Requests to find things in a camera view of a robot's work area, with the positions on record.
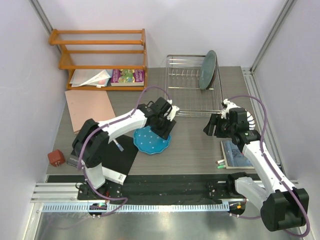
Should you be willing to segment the blue polka dot plate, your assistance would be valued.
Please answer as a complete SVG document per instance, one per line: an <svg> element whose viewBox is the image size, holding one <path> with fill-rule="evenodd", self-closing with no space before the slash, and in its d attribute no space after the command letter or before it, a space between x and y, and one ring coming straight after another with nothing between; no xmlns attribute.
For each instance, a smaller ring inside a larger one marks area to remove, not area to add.
<svg viewBox="0 0 320 240"><path fill-rule="evenodd" d="M167 149L171 143L171 135L163 139L155 134L150 126L136 129L133 132L133 143L142 153L148 155L160 154Z"/></svg>

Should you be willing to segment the wire dish rack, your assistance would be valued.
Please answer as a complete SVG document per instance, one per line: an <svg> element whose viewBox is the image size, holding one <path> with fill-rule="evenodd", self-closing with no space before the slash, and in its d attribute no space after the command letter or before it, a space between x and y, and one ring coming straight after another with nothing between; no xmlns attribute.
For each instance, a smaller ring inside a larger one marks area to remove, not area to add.
<svg viewBox="0 0 320 240"><path fill-rule="evenodd" d="M214 73L209 89L201 90L199 79L204 55L169 54L166 57L165 89L179 117L210 117L222 110L223 89L220 71Z"/></svg>

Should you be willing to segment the grey-green ceramic plate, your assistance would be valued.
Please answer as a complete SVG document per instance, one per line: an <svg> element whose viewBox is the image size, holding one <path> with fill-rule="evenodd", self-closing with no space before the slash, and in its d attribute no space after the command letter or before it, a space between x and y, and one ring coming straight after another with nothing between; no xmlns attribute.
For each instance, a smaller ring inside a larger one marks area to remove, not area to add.
<svg viewBox="0 0 320 240"><path fill-rule="evenodd" d="M199 89L208 90L214 80L216 75L216 70L218 68L218 58L214 50L210 50L202 62L200 72L199 72Z"/></svg>

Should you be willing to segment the dark blue glazed plate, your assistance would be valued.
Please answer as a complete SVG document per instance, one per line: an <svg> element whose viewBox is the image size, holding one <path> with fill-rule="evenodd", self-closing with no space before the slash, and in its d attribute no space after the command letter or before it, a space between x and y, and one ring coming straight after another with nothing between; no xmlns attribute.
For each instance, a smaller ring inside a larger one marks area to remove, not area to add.
<svg viewBox="0 0 320 240"><path fill-rule="evenodd" d="M207 55L208 55L208 58L206 61L206 65L207 65L206 81L207 81L207 83L205 84L205 89L209 90L212 87L212 85L215 81L215 78L217 76L219 64L218 64L218 56L217 56L216 52L210 51Z"/></svg>

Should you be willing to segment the white blue striped plate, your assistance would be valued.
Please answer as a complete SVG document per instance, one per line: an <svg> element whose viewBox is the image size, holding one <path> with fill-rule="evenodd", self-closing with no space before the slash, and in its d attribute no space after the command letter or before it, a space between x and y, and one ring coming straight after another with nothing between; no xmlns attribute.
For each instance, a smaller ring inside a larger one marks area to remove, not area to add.
<svg viewBox="0 0 320 240"><path fill-rule="evenodd" d="M245 108L239 109L239 124L242 129L254 130L256 127L255 119L253 115Z"/></svg>

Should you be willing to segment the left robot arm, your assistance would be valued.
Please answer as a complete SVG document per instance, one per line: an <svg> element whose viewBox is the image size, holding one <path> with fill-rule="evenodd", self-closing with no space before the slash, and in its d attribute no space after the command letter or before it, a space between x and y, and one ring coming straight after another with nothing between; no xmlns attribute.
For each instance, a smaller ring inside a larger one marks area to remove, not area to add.
<svg viewBox="0 0 320 240"><path fill-rule="evenodd" d="M130 131L150 127L157 137L168 140L176 124L174 120L180 108L172 100L163 97L148 104L138 104L131 111L110 120L86 120L73 140L72 148L78 156L77 167L83 168L83 174L89 187L89 194L100 200L107 192L104 185L103 160L110 156L109 144Z"/></svg>

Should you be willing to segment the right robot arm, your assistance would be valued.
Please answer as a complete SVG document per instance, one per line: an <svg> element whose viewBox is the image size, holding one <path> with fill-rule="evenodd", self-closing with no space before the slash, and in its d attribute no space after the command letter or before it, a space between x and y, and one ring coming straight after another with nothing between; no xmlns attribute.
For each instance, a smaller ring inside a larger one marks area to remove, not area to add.
<svg viewBox="0 0 320 240"><path fill-rule="evenodd" d="M288 180L248 119L244 108L226 108L221 113L213 113L203 129L208 136L230 138L250 161L263 183L259 186L245 173L234 173L228 177L226 193L233 198L242 195L249 199L259 209L262 222L269 231L305 226L307 235L310 232L307 191Z"/></svg>

